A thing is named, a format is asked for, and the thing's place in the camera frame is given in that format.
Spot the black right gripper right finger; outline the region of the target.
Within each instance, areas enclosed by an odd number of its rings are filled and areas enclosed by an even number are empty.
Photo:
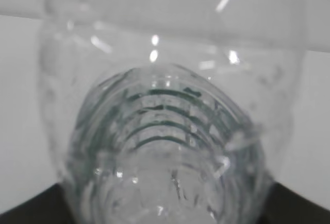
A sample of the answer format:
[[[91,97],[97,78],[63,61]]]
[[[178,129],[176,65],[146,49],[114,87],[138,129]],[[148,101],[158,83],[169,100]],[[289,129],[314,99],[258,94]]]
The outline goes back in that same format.
[[[329,224],[329,210],[278,183],[273,178],[260,216],[260,223]]]

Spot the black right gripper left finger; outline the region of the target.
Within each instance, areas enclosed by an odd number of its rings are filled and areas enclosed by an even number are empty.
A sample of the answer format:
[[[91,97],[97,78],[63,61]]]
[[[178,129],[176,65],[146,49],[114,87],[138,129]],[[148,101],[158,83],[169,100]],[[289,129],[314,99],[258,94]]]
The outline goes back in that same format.
[[[54,184],[28,201],[1,214],[6,224],[62,224],[75,220],[59,184]]]

